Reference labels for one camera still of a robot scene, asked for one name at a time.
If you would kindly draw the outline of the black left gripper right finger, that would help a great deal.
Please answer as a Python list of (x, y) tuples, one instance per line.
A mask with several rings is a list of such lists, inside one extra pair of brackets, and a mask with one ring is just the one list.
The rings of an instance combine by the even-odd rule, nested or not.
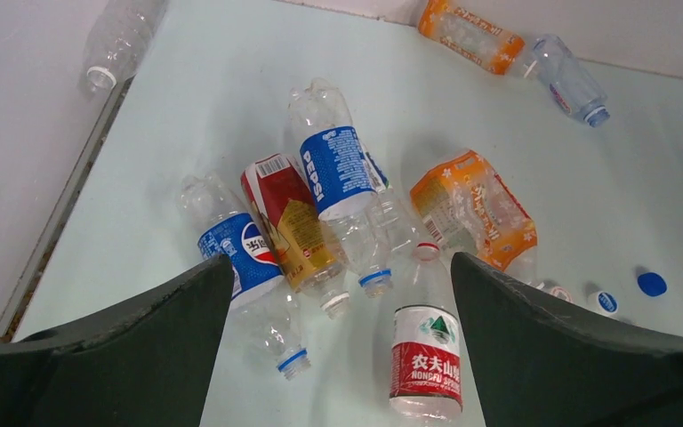
[(683, 337), (623, 323), (455, 254), (454, 298), (489, 426), (683, 426)]

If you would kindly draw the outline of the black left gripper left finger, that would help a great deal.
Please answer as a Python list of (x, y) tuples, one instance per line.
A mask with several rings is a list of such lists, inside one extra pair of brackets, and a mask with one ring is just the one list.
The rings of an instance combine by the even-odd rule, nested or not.
[(224, 255), (91, 315), (0, 342), (0, 426), (197, 426), (234, 273)]

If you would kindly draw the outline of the Nongfu Spring red label bottle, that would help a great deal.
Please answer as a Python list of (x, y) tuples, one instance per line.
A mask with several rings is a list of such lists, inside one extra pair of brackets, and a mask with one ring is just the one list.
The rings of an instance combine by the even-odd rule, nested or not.
[(420, 243), (395, 285), (390, 405), (417, 420), (462, 413), (461, 324), (440, 249)]

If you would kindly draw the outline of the blue bottle cap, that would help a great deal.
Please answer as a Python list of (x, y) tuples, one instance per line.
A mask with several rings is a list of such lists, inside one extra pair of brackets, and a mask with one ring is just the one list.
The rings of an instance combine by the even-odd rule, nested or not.
[(660, 296), (665, 294), (668, 290), (663, 277), (653, 271), (639, 274), (637, 276), (637, 284), (639, 289), (650, 297)]

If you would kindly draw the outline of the Pepsi bottle blue label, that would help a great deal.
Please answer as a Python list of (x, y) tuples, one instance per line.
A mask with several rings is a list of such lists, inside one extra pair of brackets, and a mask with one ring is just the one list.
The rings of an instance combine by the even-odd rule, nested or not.
[(374, 217), (377, 193), (341, 90), (313, 78), (291, 91), (288, 118), (328, 247), (367, 297), (386, 293), (392, 288), (390, 243)]

